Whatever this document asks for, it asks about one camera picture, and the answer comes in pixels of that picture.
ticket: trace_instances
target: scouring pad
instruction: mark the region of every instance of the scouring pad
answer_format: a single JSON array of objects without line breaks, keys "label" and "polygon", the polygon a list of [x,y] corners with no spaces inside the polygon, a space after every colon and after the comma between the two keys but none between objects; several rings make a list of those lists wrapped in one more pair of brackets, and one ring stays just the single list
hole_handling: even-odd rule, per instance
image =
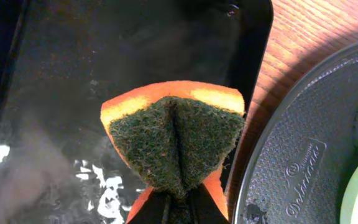
[{"label": "scouring pad", "polygon": [[[125,163],[152,190],[174,197],[170,222],[186,223],[190,218],[186,195],[203,182],[227,218],[219,177],[223,160],[244,127],[243,113],[244,100],[237,90],[175,81],[105,102],[101,121]],[[128,220],[150,192],[141,195]]]}]

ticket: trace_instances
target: embossed logo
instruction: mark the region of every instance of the embossed logo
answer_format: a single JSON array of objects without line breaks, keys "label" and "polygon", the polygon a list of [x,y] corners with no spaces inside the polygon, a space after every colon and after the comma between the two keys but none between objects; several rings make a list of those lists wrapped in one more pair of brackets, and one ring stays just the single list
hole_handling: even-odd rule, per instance
[{"label": "embossed logo", "polygon": [[308,200],[318,167],[327,145],[319,140],[307,138],[306,152],[300,161],[291,162],[285,169],[286,197],[281,216],[285,219],[297,219]]}]

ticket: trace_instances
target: dark stain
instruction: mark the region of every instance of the dark stain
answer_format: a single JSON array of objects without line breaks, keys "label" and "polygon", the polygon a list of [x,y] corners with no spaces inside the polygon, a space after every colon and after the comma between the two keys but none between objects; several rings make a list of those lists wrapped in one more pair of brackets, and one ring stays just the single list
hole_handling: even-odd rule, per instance
[{"label": "dark stain", "polygon": [[255,224],[268,224],[266,213],[262,211],[258,205],[248,204],[247,208],[247,220],[250,222],[254,222]]}]

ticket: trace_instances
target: black baking pan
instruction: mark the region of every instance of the black baking pan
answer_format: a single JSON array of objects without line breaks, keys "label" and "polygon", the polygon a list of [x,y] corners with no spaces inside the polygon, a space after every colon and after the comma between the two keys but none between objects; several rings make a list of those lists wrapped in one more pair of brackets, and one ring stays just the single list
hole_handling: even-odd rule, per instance
[{"label": "black baking pan", "polygon": [[20,3],[0,64],[0,223],[124,223],[145,185],[112,148],[101,104],[194,80],[239,89],[248,108],[273,13],[268,0]]},{"label": "black baking pan", "polygon": [[247,165],[235,223],[339,223],[358,166],[358,44],[305,75]]}]

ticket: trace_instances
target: wood grain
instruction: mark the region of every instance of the wood grain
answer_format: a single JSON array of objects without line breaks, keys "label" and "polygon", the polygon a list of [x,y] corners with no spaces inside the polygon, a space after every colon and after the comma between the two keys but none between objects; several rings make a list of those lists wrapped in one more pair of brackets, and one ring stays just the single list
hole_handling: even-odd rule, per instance
[{"label": "wood grain", "polygon": [[[358,41],[358,0],[272,0],[274,22],[246,121],[237,161],[245,161],[289,89],[308,70]],[[237,162],[229,186],[229,211],[245,165]]]}]

